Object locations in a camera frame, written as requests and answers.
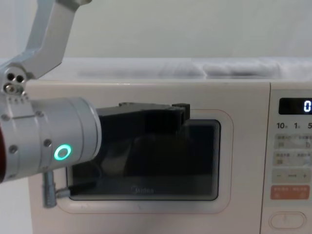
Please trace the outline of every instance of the microwave control panel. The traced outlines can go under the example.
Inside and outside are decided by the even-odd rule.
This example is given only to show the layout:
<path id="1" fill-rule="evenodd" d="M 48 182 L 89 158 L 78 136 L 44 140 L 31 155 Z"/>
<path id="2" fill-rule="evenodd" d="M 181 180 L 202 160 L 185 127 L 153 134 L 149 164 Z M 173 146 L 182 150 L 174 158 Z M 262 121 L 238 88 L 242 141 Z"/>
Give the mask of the microwave control panel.
<path id="1" fill-rule="evenodd" d="M 312 91 L 272 89 L 261 233 L 309 233 L 311 170 Z"/>

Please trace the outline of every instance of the screw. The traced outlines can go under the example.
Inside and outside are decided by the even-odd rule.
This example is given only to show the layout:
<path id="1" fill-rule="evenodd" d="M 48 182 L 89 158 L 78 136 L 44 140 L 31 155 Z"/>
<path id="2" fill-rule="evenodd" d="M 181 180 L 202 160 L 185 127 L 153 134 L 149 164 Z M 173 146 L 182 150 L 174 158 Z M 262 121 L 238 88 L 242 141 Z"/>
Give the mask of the screw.
<path id="1" fill-rule="evenodd" d="M 16 94 L 17 88 L 13 84 L 7 84 L 4 86 L 4 90 L 8 94 Z"/>
<path id="2" fill-rule="evenodd" d="M 11 154 L 15 154 L 17 150 L 18 150 L 18 147 L 17 147 L 16 145 L 11 145 L 11 146 L 9 147 L 9 152 L 10 152 Z"/>
<path id="3" fill-rule="evenodd" d="M 12 81 L 12 80 L 14 80 L 15 75 L 14 75 L 13 73 L 9 73 L 9 74 L 7 75 L 7 78 L 8 78 L 8 80 Z"/>
<path id="4" fill-rule="evenodd" d="M 52 144 L 52 141 L 51 141 L 50 139 L 46 139 L 46 140 L 44 140 L 44 142 L 43 142 L 43 145 L 44 145 L 45 147 L 50 147 L 51 144 Z"/>
<path id="5" fill-rule="evenodd" d="M 22 83 L 22 82 L 24 81 L 24 77 L 23 77 L 23 76 L 17 76 L 17 77 L 16 77 L 16 81 L 17 81 L 18 83 Z"/>
<path id="6" fill-rule="evenodd" d="M 24 92 L 24 88 L 22 87 L 22 86 L 18 86 L 18 88 L 17 88 L 17 93 L 19 94 L 19 95 L 21 95 L 22 93 Z"/>
<path id="7" fill-rule="evenodd" d="M 42 111 L 36 111 L 36 115 L 39 116 L 39 117 L 43 117 L 44 116 Z"/>
<path id="8" fill-rule="evenodd" d="M 9 121 L 10 120 L 10 117 L 8 115 L 2 115 L 1 118 L 4 120 L 4 121 Z"/>

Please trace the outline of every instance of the glowing light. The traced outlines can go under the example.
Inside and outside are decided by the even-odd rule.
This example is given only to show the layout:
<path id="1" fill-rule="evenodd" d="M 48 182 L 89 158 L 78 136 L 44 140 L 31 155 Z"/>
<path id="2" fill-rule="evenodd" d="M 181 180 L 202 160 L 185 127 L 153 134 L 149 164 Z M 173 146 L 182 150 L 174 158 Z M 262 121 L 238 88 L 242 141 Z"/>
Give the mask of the glowing light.
<path id="1" fill-rule="evenodd" d="M 64 144 L 60 145 L 54 152 L 54 158 L 58 161 L 66 159 L 72 152 L 72 147 L 70 145 Z"/>

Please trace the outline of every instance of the digital display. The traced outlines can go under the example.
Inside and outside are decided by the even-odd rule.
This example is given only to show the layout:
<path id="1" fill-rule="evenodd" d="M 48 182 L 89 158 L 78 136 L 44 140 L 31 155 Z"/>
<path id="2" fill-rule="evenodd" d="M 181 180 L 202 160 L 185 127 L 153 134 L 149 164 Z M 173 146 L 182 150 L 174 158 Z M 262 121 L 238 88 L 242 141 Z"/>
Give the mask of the digital display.
<path id="1" fill-rule="evenodd" d="M 312 98 L 281 98 L 280 115 L 312 115 Z"/>

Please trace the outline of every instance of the silver metal cylinder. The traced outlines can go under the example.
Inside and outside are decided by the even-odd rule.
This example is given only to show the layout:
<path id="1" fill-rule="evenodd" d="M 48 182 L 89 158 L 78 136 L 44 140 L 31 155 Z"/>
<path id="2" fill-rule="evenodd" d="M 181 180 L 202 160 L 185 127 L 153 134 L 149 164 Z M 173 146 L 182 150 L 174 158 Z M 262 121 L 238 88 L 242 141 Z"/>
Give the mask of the silver metal cylinder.
<path id="1" fill-rule="evenodd" d="M 31 101 L 33 115 L 0 119 L 3 181 L 93 159 L 101 145 L 96 109 L 82 98 Z"/>
<path id="2" fill-rule="evenodd" d="M 45 208 L 53 208 L 57 205 L 57 195 L 54 183 L 53 171 L 45 172 L 42 174 L 43 180 L 43 206 Z"/>

